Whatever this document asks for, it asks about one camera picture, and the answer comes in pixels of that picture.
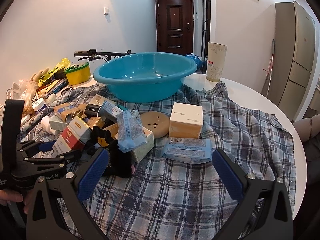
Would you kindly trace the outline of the person left hand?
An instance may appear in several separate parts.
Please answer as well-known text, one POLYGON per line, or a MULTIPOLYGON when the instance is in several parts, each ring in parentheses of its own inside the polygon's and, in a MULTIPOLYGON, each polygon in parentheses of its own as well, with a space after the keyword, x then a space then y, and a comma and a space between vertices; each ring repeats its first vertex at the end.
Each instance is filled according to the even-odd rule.
POLYGON ((19 192, 11 191, 11 190, 1 190, 0 191, 0 203, 3 206, 7 206, 10 203, 24 203, 24 213, 27 215, 29 212, 29 206, 31 203, 33 191, 29 190, 28 193, 23 196, 19 192))

